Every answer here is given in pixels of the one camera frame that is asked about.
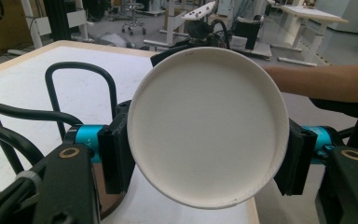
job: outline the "black tube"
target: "black tube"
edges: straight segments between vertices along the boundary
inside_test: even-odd
[[[0,206],[0,223],[6,223],[10,215],[18,208],[27,195],[34,189],[32,180],[22,178],[19,188],[14,191]]]
[[[62,112],[20,109],[13,106],[1,105],[1,104],[0,104],[0,114],[17,119],[60,121],[60,122],[68,123],[72,126],[77,124],[82,124],[82,122],[76,117]],[[0,140],[0,146],[4,150],[7,160],[9,161],[14,172],[18,174],[19,172],[23,171],[24,169],[21,165],[21,162],[14,148],[11,145],[1,140]]]
[[[350,127],[350,128],[341,130],[338,133],[342,139],[345,139],[345,138],[351,137],[351,135],[353,134],[353,131],[354,131],[354,127]]]
[[[23,179],[18,178],[13,183],[11,183],[7,188],[0,192],[0,206],[10,197],[10,195],[15,192],[22,184]]]
[[[112,120],[116,116],[116,105],[117,105],[117,96],[116,96],[116,85],[113,78],[110,76],[108,72],[106,72],[104,69],[102,69],[99,66],[90,64],[90,63],[77,63],[77,62],[64,62],[64,63],[55,63],[52,66],[48,68],[46,71],[46,84],[48,87],[48,95],[50,97],[51,105],[53,107],[54,111],[61,111],[60,106],[57,99],[57,93],[54,88],[54,82],[53,82],[53,73],[58,69],[65,69],[65,68],[71,68],[71,69],[84,69],[89,70],[91,72],[94,72],[100,76],[102,76],[108,85],[109,88],[109,94],[110,94],[110,106],[111,106],[111,112],[112,112]],[[57,122],[58,129],[60,131],[61,138],[65,137],[65,129],[63,127],[63,123],[58,121]]]
[[[9,105],[1,105],[1,104],[0,104],[0,114],[16,119],[60,121],[72,126],[83,124],[80,119],[70,114],[66,114],[62,112],[21,109]]]
[[[2,126],[0,126],[0,140],[16,148],[32,165],[37,164],[44,158],[43,154],[32,142]]]
[[[227,32],[227,27],[225,25],[225,23],[221,20],[214,20],[211,22],[211,26],[214,27],[217,23],[220,23],[223,27],[223,32],[225,34],[225,40],[226,40],[226,46],[227,46],[227,49],[230,49],[230,46],[229,46],[229,41],[228,41],[228,32]]]

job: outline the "floor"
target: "floor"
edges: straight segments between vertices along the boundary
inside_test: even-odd
[[[281,43],[288,36],[279,23],[281,23],[279,12],[273,12],[264,21],[264,25],[259,32],[259,41],[265,44]],[[155,41],[165,41],[166,35],[159,30],[164,25],[164,15],[157,16],[138,14],[139,21],[145,23],[146,35],[142,34],[141,29],[134,29],[134,34],[121,33],[124,21],[114,20],[106,17],[101,21],[91,22],[88,25],[89,35],[94,43],[100,43],[105,36],[113,35],[116,42],[131,42],[137,49],[150,47],[149,50],[160,50],[153,46],[147,46],[144,39]],[[174,41],[179,41],[182,37],[176,37]],[[256,63],[264,66],[277,64],[280,66],[301,66],[290,63],[281,63],[277,60],[277,55],[286,57],[301,58],[300,53],[282,49],[271,49],[272,58],[269,61],[257,57],[250,57]],[[0,63],[16,57],[15,55],[5,54],[0,56]],[[318,56],[314,61],[319,65],[338,65],[338,64],[358,64],[358,35],[336,32],[328,29],[324,42],[319,47]],[[315,108],[305,97],[284,94],[289,116],[301,125],[326,125],[337,130],[347,128],[354,124],[355,120],[345,115],[322,111]],[[260,223],[318,223],[318,218],[314,206],[316,192],[320,186],[324,168],[320,165],[312,165],[307,180],[304,195],[301,196],[281,196],[274,182],[267,184],[255,196]]]

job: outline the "white table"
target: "white table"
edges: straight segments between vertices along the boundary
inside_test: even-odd
[[[59,41],[0,64],[0,103],[21,108],[51,110],[45,72],[58,62],[92,63],[109,72],[116,82],[117,101],[130,100],[152,68],[154,52]],[[54,73],[63,112],[85,124],[109,124],[107,85],[99,76],[79,70]],[[4,126],[30,139],[43,154],[61,143],[55,122],[24,121],[2,117]],[[0,189],[14,179],[0,148]],[[254,198],[222,210],[199,210],[176,203],[157,192],[135,168],[130,190],[121,205],[103,223],[258,223]]]
[[[293,43],[292,48],[290,49],[294,49],[297,51],[302,50],[298,48],[298,44],[306,29],[312,30],[311,28],[309,28],[309,26],[307,26],[309,20],[317,21],[320,23],[320,26],[317,28],[317,30],[312,30],[316,34],[316,36],[312,40],[310,49],[308,50],[308,53],[306,54],[304,61],[279,57],[278,60],[281,62],[297,63],[307,66],[316,66],[316,63],[313,63],[312,59],[316,55],[316,50],[322,44],[322,41],[324,39],[324,32],[327,28],[327,25],[331,22],[348,22],[338,16],[322,12],[321,10],[318,10],[316,8],[307,8],[303,6],[300,7],[280,6],[280,9],[283,12],[288,13],[289,15],[293,15],[294,17],[301,19],[301,24],[296,34],[295,41]],[[279,45],[271,45],[271,46],[274,48],[286,48]]]

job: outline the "office chair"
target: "office chair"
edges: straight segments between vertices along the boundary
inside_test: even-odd
[[[143,22],[138,21],[135,18],[135,10],[139,10],[139,9],[143,9],[145,6],[142,3],[136,3],[136,2],[129,2],[124,4],[124,8],[126,8],[126,10],[131,11],[132,13],[132,21],[126,21],[121,29],[122,33],[126,32],[125,27],[128,26],[128,29],[130,31],[130,35],[133,35],[133,31],[132,28],[134,27],[142,27],[142,34],[145,35],[146,34],[146,29],[145,29],[145,24]]]
[[[234,23],[232,33],[235,36],[247,38],[245,49],[253,50],[257,40],[258,31],[263,24],[263,17],[255,15],[252,21],[238,17]]]

